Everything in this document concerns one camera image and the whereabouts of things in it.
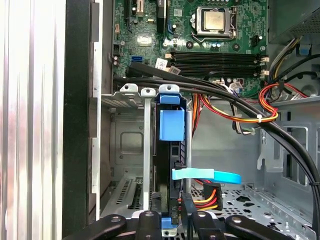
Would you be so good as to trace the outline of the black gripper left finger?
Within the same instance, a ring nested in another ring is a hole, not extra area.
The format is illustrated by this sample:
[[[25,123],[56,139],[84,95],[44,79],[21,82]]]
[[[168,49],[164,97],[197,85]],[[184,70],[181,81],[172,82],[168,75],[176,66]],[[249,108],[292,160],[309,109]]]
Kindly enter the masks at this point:
[[[110,214],[87,227],[72,233],[65,240],[161,240],[162,195],[154,192],[150,197],[150,209],[138,210],[131,218]]]

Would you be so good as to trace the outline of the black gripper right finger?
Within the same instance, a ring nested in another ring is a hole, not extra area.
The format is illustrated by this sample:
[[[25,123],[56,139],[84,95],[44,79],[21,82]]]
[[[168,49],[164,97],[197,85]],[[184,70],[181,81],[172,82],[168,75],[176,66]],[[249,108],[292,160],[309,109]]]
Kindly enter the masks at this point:
[[[231,215],[224,221],[222,229],[216,226],[213,216],[205,210],[197,210],[189,193],[181,194],[181,222],[186,237],[192,240],[225,240],[226,234],[241,240],[291,240],[292,237],[262,225],[242,215]]]

